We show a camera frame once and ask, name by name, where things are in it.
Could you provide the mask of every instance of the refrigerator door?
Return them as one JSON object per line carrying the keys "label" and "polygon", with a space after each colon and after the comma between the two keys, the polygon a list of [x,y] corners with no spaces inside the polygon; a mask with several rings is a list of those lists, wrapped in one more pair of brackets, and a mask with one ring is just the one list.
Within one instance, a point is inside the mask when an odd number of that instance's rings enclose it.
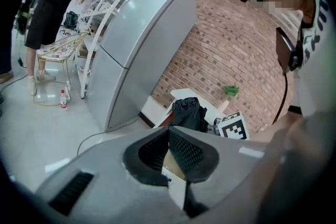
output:
{"label": "refrigerator door", "polygon": [[129,68],[149,31],[173,0],[126,0],[105,31],[101,47]]}
{"label": "refrigerator door", "polygon": [[105,131],[128,70],[114,61],[102,48],[97,51],[91,70],[87,104],[100,129]]}

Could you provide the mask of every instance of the cable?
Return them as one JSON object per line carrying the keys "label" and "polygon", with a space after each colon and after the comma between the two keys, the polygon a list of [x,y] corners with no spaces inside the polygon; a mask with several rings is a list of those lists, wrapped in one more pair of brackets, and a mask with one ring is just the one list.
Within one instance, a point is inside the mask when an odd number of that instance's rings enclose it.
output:
{"label": "cable", "polygon": [[21,80],[21,79],[24,79],[26,76],[28,76],[28,74],[25,74],[22,78],[17,79],[17,80],[14,80],[14,81],[11,82],[10,84],[7,84],[5,87],[3,87],[3,88],[1,89],[0,94],[1,94],[2,91],[5,90],[9,85],[12,85],[13,83],[15,83],[15,82],[17,82],[17,81],[19,81],[19,80]]}
{"label": "cable", "polygon": [[283,99],[282,99],[282,102],[281,102],[279,111],[278,111],[277,115],[275,116],[274,121],[273,121],[272,124],[274,124],[274,123],[278,120],[279,115],[280,115],[280,113],[281,113],[282,108],[284,107],[284,103],[285,103],[285,100],[286,100],[287,90],[288,90],[288,81],[287,81],[287,75],[284,74],[284,76],[285,76],[285,93],[284,93],[284,95],[283,95]]}
{"label": "cable", "polygon": [[124,128],[124,127],[126,127],[126,126],[128,126],[128,125],[133,124],[133,123],[136,122],[137,120],[138,120],[138,118],[136,118],[136,119],[135,119],[134,121],[132,121],[131,123],[128,123],[128,124],[126,124],[126,125],[123,125],[123,126],[121,126],[121,127],[118,127],[118,128],[116,128],[116,129],[111,130],[111,131],[108,131],[108,132],[101,132],[101,133],[97,133],[97,134],[91,134],[90,136],[86,137],[82,142],[80,142],[80,144],[79,144],[79,146],[78,146],[78,149],[77,149],[77,155],[76,155],[76,156],[78,156],[80,146],[81,146],[87,139],[89,139],[89,138],[91,138],[91,137],[93,137],[93,136],[96,136],[96,135],[98,135],[98,134],[105,134],[105,133],[109,133],[109,132],[117,131],[117,130],[119,130],[119,129],[121,129],[121,128]]}

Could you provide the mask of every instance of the bottle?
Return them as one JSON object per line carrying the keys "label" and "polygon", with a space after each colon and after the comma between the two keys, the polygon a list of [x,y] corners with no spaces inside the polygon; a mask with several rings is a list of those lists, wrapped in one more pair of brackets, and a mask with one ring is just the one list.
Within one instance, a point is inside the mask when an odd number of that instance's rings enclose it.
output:
{"label": "bottle", "polygon": [[67,109],[67,97],[65,96],[64,90],[61,90],[61,96],[59,97],[61,103],[61,108]]}
{"label": "bottle", "polygon": [[67,84],[65,85],[65,96],[67,97],[67,102],[71,101],[71,97],[70,97],[70,81],[67,80]]}

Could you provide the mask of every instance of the vent slot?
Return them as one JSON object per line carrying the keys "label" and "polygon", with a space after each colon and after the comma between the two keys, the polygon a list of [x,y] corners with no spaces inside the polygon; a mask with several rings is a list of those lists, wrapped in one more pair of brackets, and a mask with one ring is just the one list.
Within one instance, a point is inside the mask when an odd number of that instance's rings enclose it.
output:
{"label": "vent slot", "polygon": [[56,211],[67,216],[93,179],[93,174],[79,172],[51,201],[49,205]]}

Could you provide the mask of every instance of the gray refrigerator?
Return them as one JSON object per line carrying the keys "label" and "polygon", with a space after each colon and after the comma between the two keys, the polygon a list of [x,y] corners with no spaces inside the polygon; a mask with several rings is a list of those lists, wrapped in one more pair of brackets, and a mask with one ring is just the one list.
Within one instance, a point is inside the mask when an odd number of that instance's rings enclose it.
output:
{"label": "gray refrigerator", "polygon": [[135,118],[196,21],[195,0],[126,0],[91,68],[87,104],[103,131]]}

